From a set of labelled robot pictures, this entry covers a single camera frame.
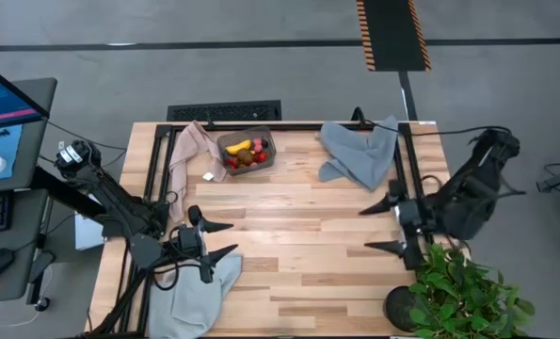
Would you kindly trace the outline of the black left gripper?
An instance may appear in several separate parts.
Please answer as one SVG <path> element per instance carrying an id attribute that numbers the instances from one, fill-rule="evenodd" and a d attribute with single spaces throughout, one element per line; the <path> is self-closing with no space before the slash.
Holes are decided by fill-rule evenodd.
<path id="1" fill-rule="evenodd" d="M 219 250 L 209 251 L 203 240 L 203 232 L 208 234 L 229 230 L 233 227 L 230 223 L 219 223 L 205 219 L 200 208 L 192 205 L 187 210 L 191 227 L 181 225 L 178 229 L 177 252 L 181 259 L 189 259 L 200 264 L 200 279 L 203 283 L 213 281 L 212 266 L 235 250 L 238 245 L 233 244 Z"/>

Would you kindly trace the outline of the white box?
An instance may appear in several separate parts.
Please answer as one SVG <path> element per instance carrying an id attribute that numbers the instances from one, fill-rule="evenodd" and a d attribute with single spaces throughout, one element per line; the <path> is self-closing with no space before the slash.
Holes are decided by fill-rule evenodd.
<path id="1" fill-rule="evenodd" d="M 75 248 L 88 250 L 104 243 L 103 226 L 90 218 L 74 213 Z"/>

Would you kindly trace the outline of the blue-grey cloth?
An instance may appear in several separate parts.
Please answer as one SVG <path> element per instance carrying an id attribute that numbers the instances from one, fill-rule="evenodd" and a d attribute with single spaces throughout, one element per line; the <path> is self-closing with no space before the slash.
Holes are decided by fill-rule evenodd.
<path id="1" fill-rule="evenodd" d="M 331 158 L 318 171 L 321 182 L 345 177 L 375 191 L 385 179 L 396 146 L 398 120 L 389 116 L 367 135 L 326 121 L 319 140 Z"/>

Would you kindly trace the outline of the beige pink cloth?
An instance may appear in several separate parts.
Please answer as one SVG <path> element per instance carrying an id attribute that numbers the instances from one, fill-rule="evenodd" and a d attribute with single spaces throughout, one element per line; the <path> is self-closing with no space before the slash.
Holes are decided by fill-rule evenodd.
<path id="1" fill-rule="evenodd" d="M 170 217 L 174 222 L 184 218 L 183 200 L 187 190 L 187 162 L 201 153 L 209 153 L 212 156 L 209 166 L 212 180 L 217 183 L 222 182 L 227 175 L 222 153 L 203 127 L 196 121 L 192 121 L 177 137 L 168 165 L 170 188 L 177 194 L 176 202 L 173 202 L 169 208 Z"/>

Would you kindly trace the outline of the pale grey waffle cloth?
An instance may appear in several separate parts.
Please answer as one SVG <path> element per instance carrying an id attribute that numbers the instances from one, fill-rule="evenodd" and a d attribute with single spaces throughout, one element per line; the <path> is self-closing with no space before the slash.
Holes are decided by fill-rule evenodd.
<path id="1" fill-rule="evenodd" d="M 149 336 L 151 339 L 197 339 L 218 319 L 224 298 L 242 272 L 243 257 L 230 254 L 216 264 L 213 281 L 202 282 L 196 267 L 186 266 L 166 273 L 162 282 L 177 283 L 168 291 L 153 286 L 150 292 Z"/>

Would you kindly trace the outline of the black mat with orange stripes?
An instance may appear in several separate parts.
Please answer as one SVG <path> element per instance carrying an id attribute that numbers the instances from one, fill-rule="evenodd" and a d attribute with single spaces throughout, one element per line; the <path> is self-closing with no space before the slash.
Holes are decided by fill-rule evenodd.
<path id="1" fill-rule="evenodd" d="M 413 0 L 356 0 L 356 5 L 369 71 L 431 70 Z"/>

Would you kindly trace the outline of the grey translucent tupperware container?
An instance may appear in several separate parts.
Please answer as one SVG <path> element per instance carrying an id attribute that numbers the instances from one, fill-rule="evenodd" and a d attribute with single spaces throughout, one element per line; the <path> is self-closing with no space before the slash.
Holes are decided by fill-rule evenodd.
<path id="1" fill-rule="evenodd" d="M 241 166 L 238 169 L 232 169 L 231 166 L 225 165 L 224 160 L 226 158 L 232 158 L 232 160 L 233 159 L 237 160 L 236 155 L 230 155 L 226 152 L 225 148 L 227 146 L 240 143 L 246 139 L 250 139 L 251 140 L 250 150 L 254 152 L 254 148 L 257 146 L 253 143 L 254 138 L 260 138 L 261 140 L 265 139 L 269 143 L 269 147 L 264 148 L 263 150 L 263 152 L 268 154 L 268 158 L 265 162 L 258 163 L 258 166 L 256 168 L 252 168 L 251 166 Z M 222 158 L 222 164 L 225 166 L 227 172 L 231 176 L 241 175 L 248 172 L 253 172 L 255 170 L 262 170 L 265 168 L 269 168 L 274 164 L 275 155 L 276 155 L 276 148 L 271 132 L 268 127 L 264 127 L 264 126 L 251 127 L 249 129 L 223 135 L 217 139 L 217 147 L 219 149 Z M 256 162 L 256 155 L 257 153 L 255 153 L 254 155 L 254 162 Z"/>

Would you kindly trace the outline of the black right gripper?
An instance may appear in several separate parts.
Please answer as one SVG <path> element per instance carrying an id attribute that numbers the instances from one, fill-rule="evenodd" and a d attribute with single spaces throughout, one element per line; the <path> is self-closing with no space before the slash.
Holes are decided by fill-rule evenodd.
<path id="1" fill-rule="evenodd" d="M 424 262 L 424 255 L 419 244 L 419 238 L 424 235 L 421 207 L 415 199 L 406 197 L 406 190 L 398 180 L 389 181 L 389 191 L 376 204 L 367 207 L 359 214 L 361 216 L 381 214 L 392 210 L 401 227 L 399 241 L 368 242 L 366 248 L 383 250 L 400 257 L 406 270 L 415 270 Z"/>

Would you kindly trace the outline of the black plant pot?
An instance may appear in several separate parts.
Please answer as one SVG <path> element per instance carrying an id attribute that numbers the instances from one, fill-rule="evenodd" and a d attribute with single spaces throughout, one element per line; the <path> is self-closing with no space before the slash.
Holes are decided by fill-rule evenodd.
<path id="1" fill-rule="evenodd" d="M 415 306 L 415 296 L 407 286 L 393 288 L 383 304 L 383 312 L 389 322 L 400 331 L 414 332 L 416 324 L 409 311 Z"/>

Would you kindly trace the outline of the grey computer desk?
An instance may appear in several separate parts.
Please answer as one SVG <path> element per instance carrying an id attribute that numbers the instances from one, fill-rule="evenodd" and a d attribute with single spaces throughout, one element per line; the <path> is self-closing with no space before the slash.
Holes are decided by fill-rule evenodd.
<path id="1" fill-rule="evenodd" d="M 42 286 L 53 254 L 43 249 L 53 201 L 49 191 L 39 186 L 44 170 L 37 166 L 47 123 L 30 122 L 23 127 L 11 177 L 0 180 L 0 193 L 11 197 L 11 225 L 0 232 L 0 249 L 15 252 L 12 264 L 0 274 L 0 301 L 26 297 L 37 311 L 45 310 L 51 300 Z"/>

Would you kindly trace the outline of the large yellow toy banana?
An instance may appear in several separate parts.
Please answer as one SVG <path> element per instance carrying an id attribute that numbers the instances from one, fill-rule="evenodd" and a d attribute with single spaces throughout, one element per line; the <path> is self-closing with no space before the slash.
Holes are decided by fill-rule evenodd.
<path id="1" fill-rule="evenodd" d="M 240 142 L 240 143 L 227 146 L 227 147 L 225 148 L 225 150 L 226 150 L 226 152 L 227 152 L 228 154 L 230 154 L 230 155 L 238 155 L 238 153 L 239 153 L 241 150 L 247 150 L 247 151 L 248 151 L 248 150 L 250 149 L 250 146 L 251 146 L 251 140 L 250 140 L 250 139 L 246 139 L 246 140 L 244 140 L 244 141 L 242 141 L 242 142 Z"/>

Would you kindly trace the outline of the green leafy plant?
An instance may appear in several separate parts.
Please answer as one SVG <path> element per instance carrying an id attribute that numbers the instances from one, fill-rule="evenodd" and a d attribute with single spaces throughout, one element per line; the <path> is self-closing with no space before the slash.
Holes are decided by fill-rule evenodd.
<path id="1" fill-rule="evenodd" d="M 429 246 L 409 287 L 408 315 L 413 333 L 423 339 L 510 339 L 525 337 L 523 327 L 535 305 L 503 274 L 476 264 L 458 249 Z"/>

